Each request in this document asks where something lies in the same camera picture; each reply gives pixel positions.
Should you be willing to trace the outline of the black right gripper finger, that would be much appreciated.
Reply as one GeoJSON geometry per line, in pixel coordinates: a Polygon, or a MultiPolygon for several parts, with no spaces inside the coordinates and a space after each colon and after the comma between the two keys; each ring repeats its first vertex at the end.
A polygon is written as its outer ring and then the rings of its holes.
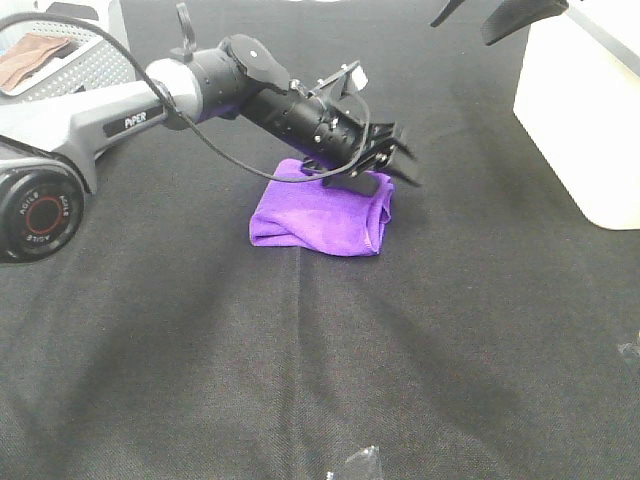
{"type": "Polygon", "coordinates": [[[447,0],[438,15],[431,21],[430,26],[437,28],[444,23],[463,3],[465,0],[447,0]]]}
{"type": "Polygon", "coordinates": [[[568,8],[566,0],[503,1],[484,22],[482,39],[491,46],[537,21],[561,15],[568,8]]]}

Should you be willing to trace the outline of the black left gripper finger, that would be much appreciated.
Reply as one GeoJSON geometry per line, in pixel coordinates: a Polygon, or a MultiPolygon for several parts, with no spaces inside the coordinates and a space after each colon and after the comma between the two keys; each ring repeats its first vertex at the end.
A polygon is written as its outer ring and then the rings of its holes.
{"type": "Polygon", "coordinates": [[[384,173],[415,187],[422,185],[420,164],[413,153],[402,145],[389,148],[384,173]]]}
{"type": "Polygon", "coordinates": [[[382,180],[383,176],[377,172],[365,171],[355,176],[351,173],[342,173],[324,178],[322,186],[327,189],[373,197],[378,192],[382,180]]]}

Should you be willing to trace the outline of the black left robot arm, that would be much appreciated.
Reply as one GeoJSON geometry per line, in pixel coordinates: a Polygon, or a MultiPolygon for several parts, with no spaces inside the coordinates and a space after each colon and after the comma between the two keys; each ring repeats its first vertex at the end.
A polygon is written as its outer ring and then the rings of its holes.
{"type": "Polygon", "coordinates": [[[359,62],[308,88],[258,40],[227,36],[196,45],[187,7],[177,6],[183,44],[119,85],[1,105],[1,260],[25,264],[62,249],[97,188],[97,158],[152,127],[196,130],[212,118],[244,117],[301,152],[301,182],[372,195],[377,175],[420,182],[415,155],[395,123],[341,106],[366,83],[359,62]]]}

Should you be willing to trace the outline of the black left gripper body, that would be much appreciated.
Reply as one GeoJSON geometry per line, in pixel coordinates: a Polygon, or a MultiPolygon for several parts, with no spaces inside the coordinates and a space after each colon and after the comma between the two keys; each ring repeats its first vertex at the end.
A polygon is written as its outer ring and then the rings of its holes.
{"type": "Polygon", "coordinates": [[[365,171],[384,173],[392,145],[408,148],[405,129],[397,123],[372,123],[350,149],[340,147],[308,155],[302,163],[301,171],[307,176],[323,175],[325,178],[342,173],[355,176],[365,171]]]}

